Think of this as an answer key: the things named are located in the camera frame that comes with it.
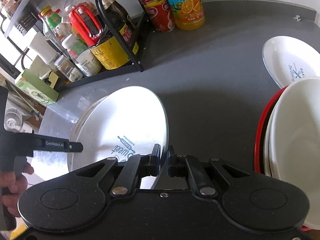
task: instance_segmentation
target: stacked can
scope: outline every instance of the stacked can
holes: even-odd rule
[[[169,32],[176,25],[167,0],[140,0],[159,32]]]

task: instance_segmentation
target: white fan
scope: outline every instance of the white fan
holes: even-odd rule
[[[10,132],[32,133],[32,125],[29,122],[22,123],[22,114],[17,108],[10,107],[4,112],[4,128]]]

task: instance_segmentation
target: white plastic clip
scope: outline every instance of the white plastic clip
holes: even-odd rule
[[[297,22],[301,21],[301,19],[299,19],[299,18],[300,18],[300,15],[296,15],[296,16],[294,17],[294,19],[296,19]]]

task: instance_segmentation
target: rolling pin graphic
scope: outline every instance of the rolling pin graphic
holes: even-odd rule
[[[132,149],[131,145],[129,143],[127,143],[123,138],[120,138],[118,136],[118,138],[120,139],[120,142],[127,147],[128,150],[131,150],[133,153],[136,153],[135,150]]]

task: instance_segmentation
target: yellow label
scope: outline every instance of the yellow label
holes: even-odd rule
[[[128,29],[126,24],[119,32],[121,33],[124,40],[126,42],[129,42],[131,38],[131,31]],[[138,48],[138,44],[135,43],[132,52],[136,54]],[[114,36],[104,43],[91,48],[90,50],[102,63],[102,65],[109,70],[119,68],[130,60],[130,58],[124,52],[121,45]]]

